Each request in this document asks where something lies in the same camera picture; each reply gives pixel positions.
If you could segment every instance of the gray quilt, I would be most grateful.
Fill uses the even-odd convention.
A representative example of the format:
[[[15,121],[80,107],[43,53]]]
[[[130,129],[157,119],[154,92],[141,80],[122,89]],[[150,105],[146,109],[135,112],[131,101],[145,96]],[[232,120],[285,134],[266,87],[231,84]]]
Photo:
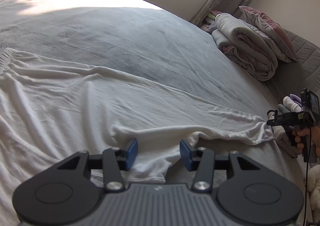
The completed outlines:
[[[212,37],[228,58],[257,80],[266,81],[274,75],[278,66],[276,54],[247,23],[222,13],[216,17],[216,25],[218,30]]]
[[[117,69],[265,119],[276,107],[270,91],[225,57],[211,35],[142,0],[0,0],[0,45]],[[241,151],[304,188],[300,160],[274,141],[201,145]],[[167,181],[190,183],[192,176],[178,162]]]
[[[293,43],[298,61],[279,61],[275,75],[265,81],[266,85],[281,103],[285,96],[300,95],[304,88],[320,97],[320,48],[290,31],[285,32]]]

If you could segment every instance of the pillow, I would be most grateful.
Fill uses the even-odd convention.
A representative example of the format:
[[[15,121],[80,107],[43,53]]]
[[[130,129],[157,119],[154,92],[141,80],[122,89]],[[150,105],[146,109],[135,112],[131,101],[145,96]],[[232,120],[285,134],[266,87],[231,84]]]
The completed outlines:
[[[222,12],[220,11],[216,11],[216,10],[211,10],[209,13],[208,13],[208,16],[210,19],[212,20],[216,20],[216,16],[221,14]]]
[[[247,23],[256,26],[262,32],[270,36],[286,56],[297,61],[297,54],[294,50],[293,44],[278,23],[274,22],[265,13],[253,8],[246,6],[240,6],[239,8],[244,14],[245,21]]]

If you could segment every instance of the camera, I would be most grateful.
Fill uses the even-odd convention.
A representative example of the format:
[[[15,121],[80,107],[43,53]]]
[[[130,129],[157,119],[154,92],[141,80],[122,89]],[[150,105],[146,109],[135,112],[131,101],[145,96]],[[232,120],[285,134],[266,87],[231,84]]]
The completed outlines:
[[[296,131],[300,131],[304,128],[310,128],[317,126],[320,121],[319,113],[319,98],[312,91],[304,89],[301,92],[301,111],[300,112],[288,112],[278,115],[275,111],[275,118],[267,121],[269,126],[292,126]],[[310,136],[302,137],[303,149],[303,161],[316,163],[316,147]],[[291,146],[297,146],[294,139],[291,140]]]

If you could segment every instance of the gray bedsheet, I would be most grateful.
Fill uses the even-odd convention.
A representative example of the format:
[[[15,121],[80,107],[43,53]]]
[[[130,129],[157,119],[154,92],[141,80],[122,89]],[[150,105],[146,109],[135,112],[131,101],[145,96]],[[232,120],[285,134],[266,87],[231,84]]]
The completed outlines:
[[[279,61],[275,75],[265,82],[266,85],[281,103],[285,96],[300,95],[304,88],[320,97],[320,48],[295,33],[285,32],[293,43],[298,61]]]
[[[270,91],[226,58],[211,35],[142,0],[0,0],[1,48],[114,68],[267,119]],[[238,150],[303,186],[300,160],[274,141],[250,147],[200,141],[217,153]],[[185,181],[178,162],[168,182]],[[216,177],[221,183],[222,174]]]

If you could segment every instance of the metal screw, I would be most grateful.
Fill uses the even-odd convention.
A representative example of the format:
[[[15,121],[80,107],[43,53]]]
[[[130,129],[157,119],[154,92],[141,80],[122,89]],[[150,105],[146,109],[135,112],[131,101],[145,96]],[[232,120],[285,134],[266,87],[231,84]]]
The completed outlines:
[[[199,182],[196,182],[193,186],[197,190],[207,190],[210,187],[210,184],[204,181],[199,181]]]
[[[107,188],[109,190],[120,190],[122,188],[122,183],[114,181],[107,183]]]

